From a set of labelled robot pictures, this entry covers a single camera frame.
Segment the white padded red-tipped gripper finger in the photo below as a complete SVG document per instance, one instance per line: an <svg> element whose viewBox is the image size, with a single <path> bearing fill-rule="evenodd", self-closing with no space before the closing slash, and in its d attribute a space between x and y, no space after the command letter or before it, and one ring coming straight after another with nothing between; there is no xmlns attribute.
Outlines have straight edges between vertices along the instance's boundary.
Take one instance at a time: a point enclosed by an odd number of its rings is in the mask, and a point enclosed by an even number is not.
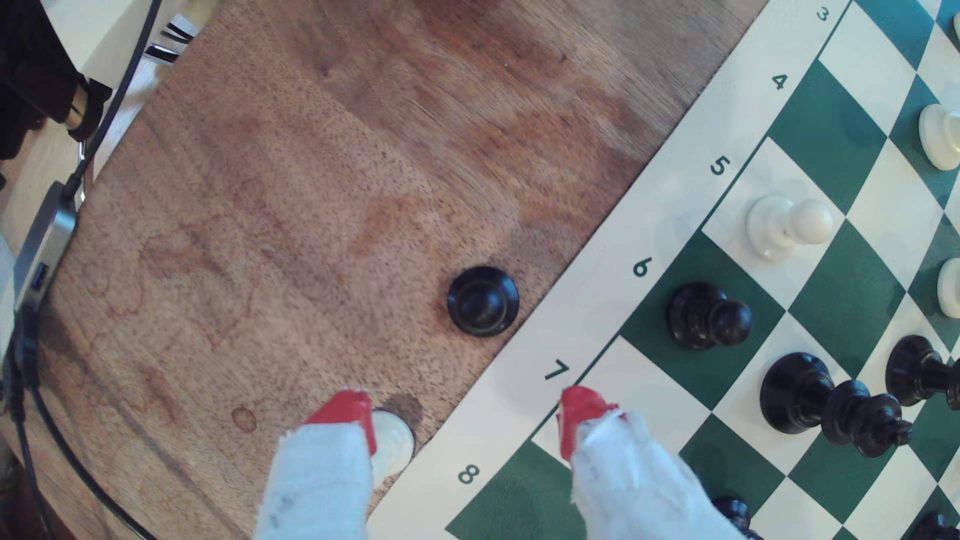
<svg viewBox="0 0 960 540"><path fill-rule="evenodd" d="M255 539L366 539L378 444L373 403L342 389L279 439Z"/></svg>
<svg viewBox="0 0 960 540"><path fill-rule="evenodd" d="M559 397L559 449L589 539L744 539L641 411L586 386Z"/></svg>

